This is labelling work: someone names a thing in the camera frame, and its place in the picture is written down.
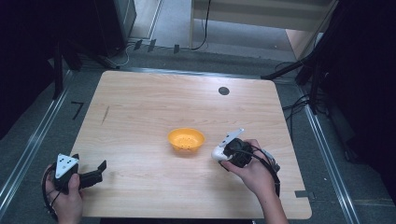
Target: black circle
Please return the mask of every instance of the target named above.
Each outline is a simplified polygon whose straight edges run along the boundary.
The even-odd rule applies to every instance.
[[[220,93],[221,95],[228,95],[228,94],[230,93],[230,90],[228,90],[227,87],[220,87],[220,88],[219,88],[219,93]]]

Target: metal frame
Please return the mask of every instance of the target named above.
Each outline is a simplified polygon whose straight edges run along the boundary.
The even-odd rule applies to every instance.
[[[152,34],[154,33],[155,25],[157,24],[157,20],[158,20],[162,6],[163,6],[163,0],[158,0],[158,5],[157,5],[157,8],[155,9],[154,17],[152,19],[151,25],[149,26],[148,36],[147,37],[132,36],[132,32],[131,32],[128,37],[129,43],[135,42],[136,39],[150,40],[152,38]]]
[[[306,95],[306,91],[304,89],[300,88],[300,92],[302,96]],[[350,198],[347,186],[340,174],[340,171],[338,170],[337,164],[332,156],[332,151],[320,127],[318,116],[314,115],[309,105],[306,105],[304,110],[309,120],[309,124],[311,125],[312,131],[314,132],[315,138],[317,139],[320,153],[326,165],[327,171],[329,172],[332,186],[334,187],[338,202],[340,203],[341,209],[343,210],[346,222],[349,224],[361,223],[352,199]]]
[[[193,72],[193,71],[180,71],[169,69],[156,69],[156,68],[129,68],[123,70],[125,72],[136,73],[158,73],[158,74],[174,74],[174,75],[187,75],[187,76],[204,76],[204,77],[230,77],[230,78],[247,78],[247,79],[260,79],[259,75],[237,75],[226,73],[208,73],[208,72]]]
[[[57,100],[53,100],[49,105],[49,109],[45,114],[44,118],[41,120],[35,132],[29,138],[25,150],[23,151],[17,165],[13,169],[11,175],[8,177],[5,185],[0,191],[0,221],[3,218],[7,208],[14,197],[18,187],[20,186],[27,170],[30,167],[35,154],[40,149],[41,143],[47,134],[53,120],[58,114],[61,108],[64,98],[68,92],[70,83],[74,79],[74,74],[69,70],[64,76],[64,91],[61,92]]]

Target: gray floor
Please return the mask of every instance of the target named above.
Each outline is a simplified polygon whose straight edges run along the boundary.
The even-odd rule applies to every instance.
[[[196,48],[205,39],[205,21],[194,20],[192,46],[190,22],[191,1],[163,0],[151,39],[156,39],[156,46],[160,47]],[[198,51],[295,61],[284,29],[208,21],[206,33],[205,44]]]
[[[163,47],[161,39],[165,40],[165,38],[157,37],[157,44],[161,45],[152,52],[148,52],[148,46],[142,46],[137,50],[128,48],[130,58],[128,63],[121,67],[121,70],[147,68],[146,71],[164,69],[162,72],[177,70],[186,73],[188,71],[200,72],[202,75],[210,73],[213,76],[260,78],[260,75],[273,73],[277,65],[289,61],[288,55],[292,55],[290,47],[286,48],[286,44],[281,50],[284,52],[279,52],[278,59],[277,56],[274,56],[277,53],[271,52],[265,53],[261,57],[252,55],[248,51],[245,55],[236,55],[226,51],[197,52],[190,50],[182,50],[174,54],[172,48],[161,48]],[[279,35],[276,41],[277,43],[288,42],[285,35]],[[264,43],[264,45],[269,48],[274,43]],[[243,51],[243,48],[237,47],[239,48],[237,51]],[[42,172],[59,153],[70,153],[96,85],[101,74],[105,71],[100,65],[85,56],[81,56],[81,58],[84,65],[79,72],[73,72],[74,79],[69,86],[64,102],[7,207],[7,211],[0,220],[1,223],[54,223],[46,214],[42,202],[39,185]],[[126,54],[121,53],[111,60],[116,63],[125,63],[127,57]],[[292,105],[301,95],[299,87],[294,84],[292,79],[295,75],[294,71],[275,80],[282,105]],[[52,94],[53,86],[51,85],[37,97],[35,103],[21,116],[8,135],[0,141],[0,152],[2,153],[0,162],[3,164],[0,173],[2,185],[11,176],[28,141],[32,140],[30,139],[31,134],[38,127],[52,103]],[[73,117],[76,115],[78,106],[71,104],[72,101],[84,103],[76,119]],[[378,173],[365,164],[347,162],[344,158],[343,146],[335,134],[331,120],[320,114],[318,119],[361,223],[394,223],[396,209]],[[305,188],[315,197],[310,198],[313,216],[308,220],[290,220],[290,223],[347,223],[320,153],[317,139],[304,111],[293,117],[293,146]],[[84,218],[82,223],[99,223],[99,218]]]
[[[136,20],[131,38],[150,39],[158,19],[162,0],[134,0]]]

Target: floor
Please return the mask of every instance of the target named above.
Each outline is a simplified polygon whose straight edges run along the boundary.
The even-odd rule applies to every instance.
[[[154,25],[151,35],[141,38],[134,35],[133,31],[132,39],[143,39],[147,44],[155,39],[156,46],[166,48],[179,45],[181,48],[192,49],[203,43],[205,39],[205,21],[203,20],[194,20],[192,46],[189,43],[191,1],[162,0],[157,5],[152,4],[152,0],[135,0],[135,2],[137,12],[135,26],[140,29],[152,23]],[[158,9],[156,11],[158,15],[147,13],[148,8],[151,8],[149,11]],[[208,21],[206,40],[198,51],[294,62],[296,59],[290,42],[287,40],[285,29]]]

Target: table surface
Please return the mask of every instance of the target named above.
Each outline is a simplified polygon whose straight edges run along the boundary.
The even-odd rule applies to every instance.
[[[230,93],[222,95],[220,87]],[[175,151],[170,131],[205,135],[197,152]],[[280,198],[288,218],[311,217],[304,183],[272,81],[104,72],[71,154],[79,173],[103,161],[103,182],[84,189],[85,217],[262,218],[242,180],[211,159],[227,132],[244,128],[280,165]]]

